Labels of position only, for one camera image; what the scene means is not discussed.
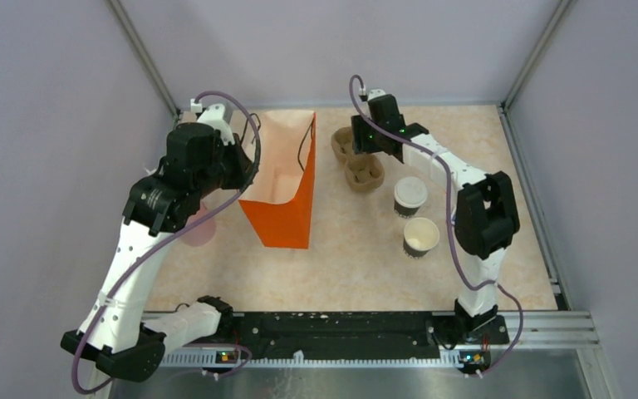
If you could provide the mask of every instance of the orange paper bag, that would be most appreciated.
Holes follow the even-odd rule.
[[[276,110],[259,114],[260,169],[239,203],[266,247],[309,247],[314,197],[317,115]],[[253,154],[246,140],[246,154]]]

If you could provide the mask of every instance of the white paper cup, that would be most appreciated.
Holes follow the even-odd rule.
[[[407,222],[402,235],[402,248],[411,258],[425,256],[439,243],[439,228],[426,218],[414,218]]]
[[[427,186],[419,177],[405,177],[395,185],[394,210],[401,218],[411,218],[427,200]]]

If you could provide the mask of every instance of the pink cup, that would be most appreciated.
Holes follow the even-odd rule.
[[[189,216],[189,219],[187,219],[187,225],[191,224],[195,220],[201,219],[208,212],[209,210],[206,206],[204,206],[204,203],[200,202],[199,210],[196,214]],[[213,238],[213,235],[215,233],[216,223],[214,223],[212,218],[195,227],[194,229],[191,229],[186,234],[183,234],[182,237],[180,237],[179,239],[190,247],[201,247],[202,245],[209,242]]]

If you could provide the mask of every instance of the paper bag handle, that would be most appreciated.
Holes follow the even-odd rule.
[[[302,154],[302,147],[304,147],[304,141],[307,139],[307,136],[309,135],[309,133],[312,133],[312,141],[314,141],[314,135],[316,134],[314,131],[314,120],[315,118],[312,118],[312,121],[309,122],[309,127],[307,127],[307,131],[304,133],[304,137],[302,137],[302,142],[299,143],[299,149],[297,150],[297,163],[299,164],[299,167],[302,168],[302,172],[304,171],[304,165],[302,165],[302,160],[300,160],[300,155]]]

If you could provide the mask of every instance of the white wall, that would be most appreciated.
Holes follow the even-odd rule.
[[[513,119],[573,303],[638,397],[638,2],[578,2]]]
[[[400,103],[501,101],[557,0],[125,0],[179,105],[349,104],[348,78]]]
[[[104,2],[0,0],[0,398],[76,395],[61,335],[170,124]]]

